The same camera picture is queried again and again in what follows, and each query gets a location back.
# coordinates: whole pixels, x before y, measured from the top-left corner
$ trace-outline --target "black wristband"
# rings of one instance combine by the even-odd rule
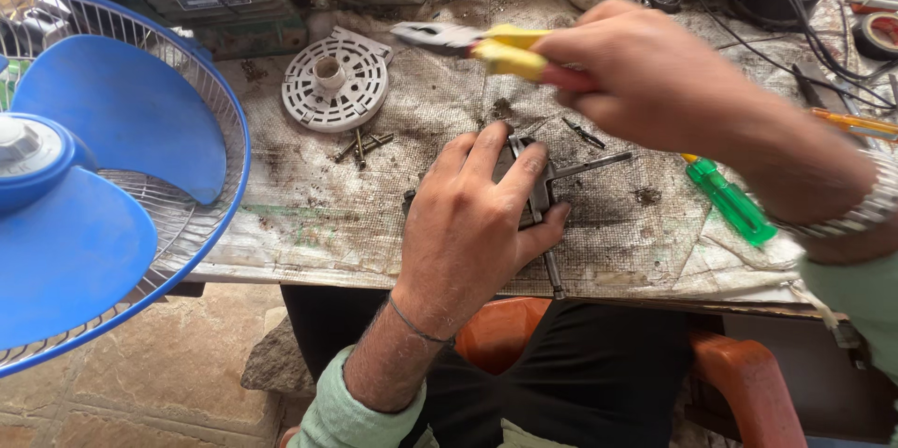
[[[427,339],[428,341],[431,341],[433,343],[440,343],[442,345],[449,345],[450,347],[455,346],[455,336],[453,336],[450,339],[437,339],[437,338],[434,338],[433,336],[425,334],[419,328],[415,327],[414,324],[412,324],[408,318],[405,318],[405,315],[402,314],[402,311],[398,310],[398,307],[396,306],[396,301],[394,301],[392,299],[392,291],[390,291],[390,293],[387,294],[387,299],[390,300],[390,305],[393,306],[394,310],[396,310],[396,314],[398,315],[398,317],[402,318],[402,321],[404,321],[406,325],[411,327],[411,329],[415,331],[415,334],[419,335],[421,337],[421,339]]]

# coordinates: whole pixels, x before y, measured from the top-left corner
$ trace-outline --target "green screwdriver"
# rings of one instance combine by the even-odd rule
[[[770,225],[758,205],[739,186],[726,181],[726,178],[717,171],[717,165],[713,160],[689,153],[680,155],[689,162],[686,166],[689,178],[692,178],[695,185],[708,195],[711,203],[723,213],[726,221],[733,225],[746,241],[758,246],[777,233],[777,228]]]

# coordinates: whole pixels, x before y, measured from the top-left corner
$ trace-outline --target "man's left hand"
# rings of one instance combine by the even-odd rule
[[[546,212],[542,224],[517,229],[548,159],[545,144],[528,146],[498,184],[492,181],[508,133],[508,125],[494,122],[446,144],[411,204],[392,295],[435,338],[455,334],[514,273],[561,240],[566,202]]]

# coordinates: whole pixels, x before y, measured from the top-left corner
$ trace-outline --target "pliers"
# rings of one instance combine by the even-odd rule
[[[527,50],[551,30],[521,29],[503,24],[488,31],[446,22],[399,22],[390,30],[405,43],[433,53],[481,59],[490,74],[516,74],[576,92],[595,92],[595,81],[585,71],[550,63]]]

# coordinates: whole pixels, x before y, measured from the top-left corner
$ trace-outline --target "light green sleeve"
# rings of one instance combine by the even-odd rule
[[[343,364],[355,345],[343,348],[318,380],[318,395],[306,410],[300,430],[287,448],[393,448],[418,420],[427,384],[404,411],[392,415],[365,408],[346,390]]]
[[[821,301],[851,319],[870,345],[873,365],[898,383],[898,252],[857,266],[802,259],[801,277]]]

